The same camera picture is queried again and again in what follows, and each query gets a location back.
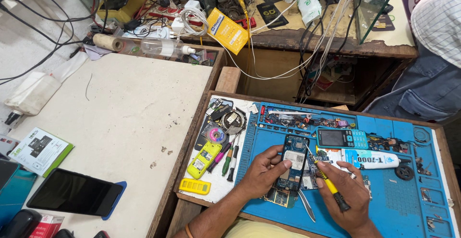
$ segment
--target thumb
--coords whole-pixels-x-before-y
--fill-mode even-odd
[[[284,174],[291,167],[291,161],[285,160],[279,162],[267,172],[268,178],[274,182],[280,175]]]
[[[336,202],[335,197],[331,194],[325,181],[322,178],[316,178],[317,187],[319,188],[320,195],[325,202],[326,208],[332,214],[333,212],[339,211],[339,206]]]

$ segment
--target red box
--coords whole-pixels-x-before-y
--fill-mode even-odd
[[[42,220],[37,225],[29,238],[51,238],[61,227],[63,216],[55,216],[50,214],[42,214]]]

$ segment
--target fingernail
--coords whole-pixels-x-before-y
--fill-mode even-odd
[[[321,178],[317,178],[317,181],[316,181],[316,182],[317,182],[317,187],[318,187],[319,189],[323,188],[323,182],[322,182],[322,179],[321,179]]]
[[[284,161],[285,168],[290,168],[291,167],[291,161],[290,160],[285,160]]]

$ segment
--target striped shirt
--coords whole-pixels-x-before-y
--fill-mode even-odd
[[[411,25],[424,47],[461,68],[461,0],[421,0]]]

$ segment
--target blue silicone repair mat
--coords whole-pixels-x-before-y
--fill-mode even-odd
[[[283,144],[287,134],[307,136],[310,139],[309,148],[314,152],[317,141],[312,137],[312,133],[319,127],[328,128],[328,126],[308,124],[302,128],[286,127],[266,118],[269,110],[317,114],[312,115],[312,119],[339,118],[346,120],[351,129],[359,129],[365,131],[367,135],[377,137],[397,138],[408,145],[405,153],[382,151],[395,153],[402,159],[411,159],[412,162],[407,165],[415,172],[412,180],[404,181],[398,178],[394,169],[361,171],[362,175],[368,175],[370,181],[372,200],[369,205],[369,216],[381,234],[384,237],[418,238],[455,236],[430,128],[413,126],[411,123],[400,121],[351,116],[266,102],[254,104],[257,105],[259,112],[249,117],[236,184],[245,175],[257,154],[272,145]],[[418,173],[415,151],[416,157],[423,159],[422,171],[427,170],[430,176]],[[327,237],[349,237],[330,217],[318,190],[304,190],[303,193],[312,207],[315,223],[309,218],[300,199],[295,202],[293,208],[285,208],[262,199],[253,199],[243,207],[242,211]]]

